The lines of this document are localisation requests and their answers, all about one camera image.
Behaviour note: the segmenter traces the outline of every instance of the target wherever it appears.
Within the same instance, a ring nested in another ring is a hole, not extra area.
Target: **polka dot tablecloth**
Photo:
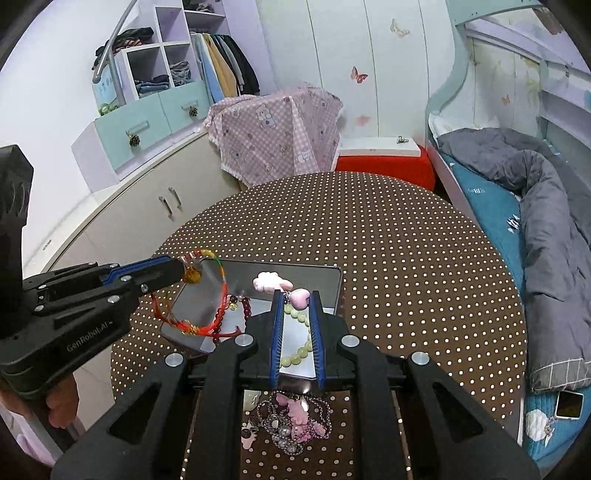
[[[279,180],[213,205],[157,254],[197,247],[226,258],[338,265],[340,314],[353,334],[391,355],[428,352],[501,424],[519,408],[526,338],[513,281],[482,231],[427,190],[363,173]],[[116,397],[174,350],[159,328],[143,299],[131,333],[113,346]],[[353,476],[349,393],[326,400],[333,409],[329,440],[289,457],[263,432],[251,451],[242,450],[242,477]]]

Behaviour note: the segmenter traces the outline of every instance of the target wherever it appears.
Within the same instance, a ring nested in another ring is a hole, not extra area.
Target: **pillow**
[[[500,126],[499,119],[496,116],[488,122],[476,125],[468,121],[463,122],[455,119],[451,120],[443,118],[440,115],[433,115],[432,113],[429,114],[429,128],[431,129],[431,133],[433,133],[433,138],[435,138],[435,141],[437,141],[437,137],[440,137],[441,135],[448,134],[449,132],[460,130],[462,128],[480,130],[481,128],[499,128]]]

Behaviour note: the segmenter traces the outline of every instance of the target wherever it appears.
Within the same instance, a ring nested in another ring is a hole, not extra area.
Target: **teal bedsheet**
[[[480,227],[503,257],[519,296],[525,294],[522,236],[519,232],[521,214],[519,200],[511,192],[441,154],[451,168],[466,196]],[[557,393],[528,394],[525,398],[523,447],[536,461],[542,475],[549,472],[563,457],[591,413],[591,387],[578,390],[584,394],[583,412],[579,420],[554,417]]]

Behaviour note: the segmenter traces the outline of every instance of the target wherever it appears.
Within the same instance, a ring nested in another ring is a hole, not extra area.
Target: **hanging clothes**
[[[225,98],[222,86],[217,79],[216,70],[213,66],[213,59],[209,54],[209,49],[201,33],[191,33],[193,45],[201,58],[203,63],[204,78],[206,79],[206,86],[212,98],[212,103],[218,103]]]
[[[202,34],[203,39],[209,49],[209,54],[213,60],[213,66],[217,73],[217,79],[222,87],[226,97],[238,96],[238,84],[230,67],[223,59],[211,36],[207,33]]]
[[[238,66],[240,67],[240,71],[242,72],[242,76],[244,77],[244,91],[245,95],[257,95],[261,92],[261,88],[259,87],[258,79],[256,78],[256,74],[254,69],[252,68],[251,64],[248,63],[245,55],[242,53],[242,50],[238,47],[234,39],[230,35],[221,35],[223,40],[226,42],[236,61],[238,62]]]
[[[230,59],[230,66],[232,67],[232,71],[234,72],[234,75],[236,76],[236,79],[238,80],[238,89],[240,90],[240,93],[243,93],[244,92],[244,77],[242,76],[242,72],[240,70],[240,67],[238,66],[238,62],[236,61],[236,57],[232,53],[232,50],[230,50],[230,47],[228,47],[228,44],[223,39],[223,37],[221,37],[219,35],[216,35],[216,37],[219,40],[220,45],[222,46],[223,50],[226,52],[226,55]]]
[[[234,79],[236,80],[236,85],[238,86],[238,92],[240,92],[238,77],[236,75],[236,72],[234,72],[234,69],[232,68],[232,62],[230,61],[230,57],[228,57],[226,50],[223,49],[222,43],[221,43],[220,39],[217,37],[217,35],[209,35],[209,36],[212,38],[213,43],[215,44],[218,52],[222,55],[224,62],[226,62],[226,65],[228,65],[228,67],[230,68],[230,71],[234,75]]]

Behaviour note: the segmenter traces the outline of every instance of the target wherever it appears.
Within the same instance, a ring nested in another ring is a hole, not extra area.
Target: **pink figurine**
[[[252,432],[251,436],[247,439],[244,437],[241,437],[240,439],[242,441],[242,448],[244,448],[245,450],[250,450],[253,442],[256,440],[256,433]]]
[[[316,435],[318,435],[320,437],[323,437],[324,435],[326,435],[326,429],[320,423],[314,423],[314,425],[312,425],[312,428],[316,432]]]
[[[252,281],[252,285],[256,291],[264,291],[265,293],[274,293],[275,290],[291,291],[294,287],[292,282],[281,278],[277,272],[259,273],[257,278]]]
[[[308,306],[308,299],[310,298],[310,292],[304,288],[298,288],[290,293],[291,306],[296,310],[305,310]]]
[[[301,404],[301,399],[292,400],[290,398],[287,398],[285,395],[278,393],[276,396],[276,400],[280,406],[287,406],[287,408],[289,409],[287,415],[289,418],[291,418],[291,422],[294,425],[307,425],[308,412],[304,410],[304,407]]]
[[[291,438],[297,443],[308,442],[312,439],[309,425],[293,425],[291,428]]]

